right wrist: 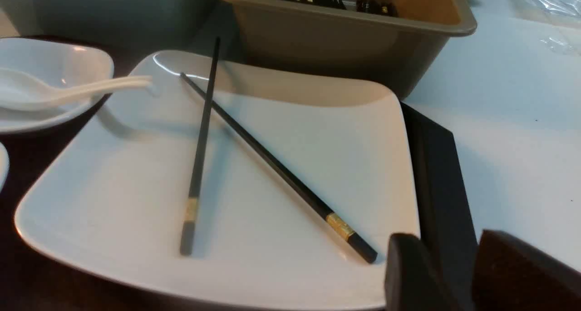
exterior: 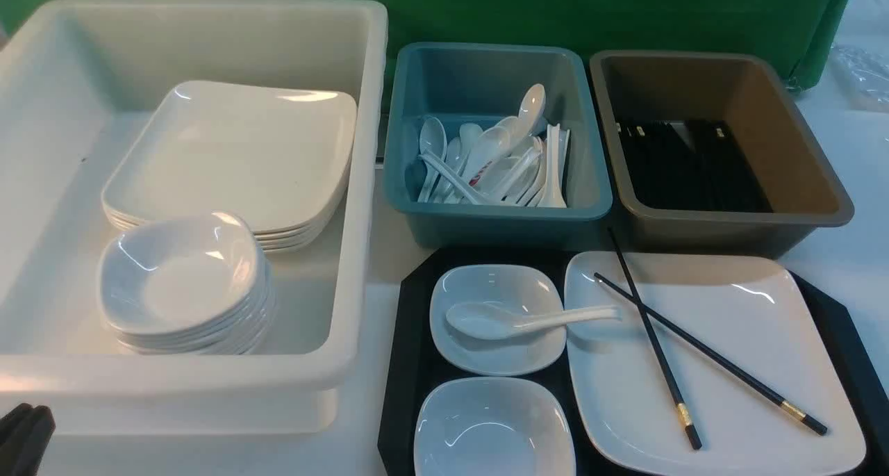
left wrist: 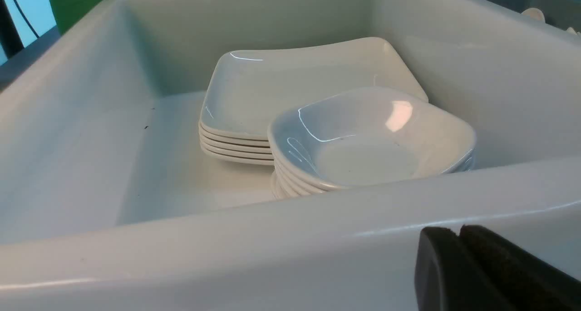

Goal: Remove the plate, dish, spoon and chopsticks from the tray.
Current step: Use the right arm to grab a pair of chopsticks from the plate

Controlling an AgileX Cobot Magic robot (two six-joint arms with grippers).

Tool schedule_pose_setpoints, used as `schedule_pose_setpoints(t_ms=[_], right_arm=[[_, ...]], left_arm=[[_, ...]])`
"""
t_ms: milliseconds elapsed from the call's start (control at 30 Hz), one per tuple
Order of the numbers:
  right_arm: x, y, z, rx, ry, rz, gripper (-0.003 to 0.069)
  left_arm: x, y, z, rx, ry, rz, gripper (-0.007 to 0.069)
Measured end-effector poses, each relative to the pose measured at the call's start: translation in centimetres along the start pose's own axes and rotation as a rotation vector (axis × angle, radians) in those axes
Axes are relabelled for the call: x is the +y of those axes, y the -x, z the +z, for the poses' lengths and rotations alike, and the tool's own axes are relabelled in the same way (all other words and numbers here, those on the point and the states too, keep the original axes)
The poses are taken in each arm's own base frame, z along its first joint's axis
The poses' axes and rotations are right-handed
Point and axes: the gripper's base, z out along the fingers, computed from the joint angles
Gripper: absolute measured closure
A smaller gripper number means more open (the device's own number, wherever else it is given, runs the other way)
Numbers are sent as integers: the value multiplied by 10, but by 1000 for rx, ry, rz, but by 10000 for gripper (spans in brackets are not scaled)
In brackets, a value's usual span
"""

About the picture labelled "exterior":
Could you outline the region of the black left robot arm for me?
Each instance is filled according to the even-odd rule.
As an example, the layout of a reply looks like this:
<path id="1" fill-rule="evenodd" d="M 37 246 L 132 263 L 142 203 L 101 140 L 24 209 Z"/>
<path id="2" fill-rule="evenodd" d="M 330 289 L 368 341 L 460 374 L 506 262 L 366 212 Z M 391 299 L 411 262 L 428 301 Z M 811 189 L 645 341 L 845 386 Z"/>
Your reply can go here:
<path id="1" fill-rule="evenodd" d="M 56 429 L 50 407 L 20 403 L 1 421 L 1 474 L 36 475 Z"/>

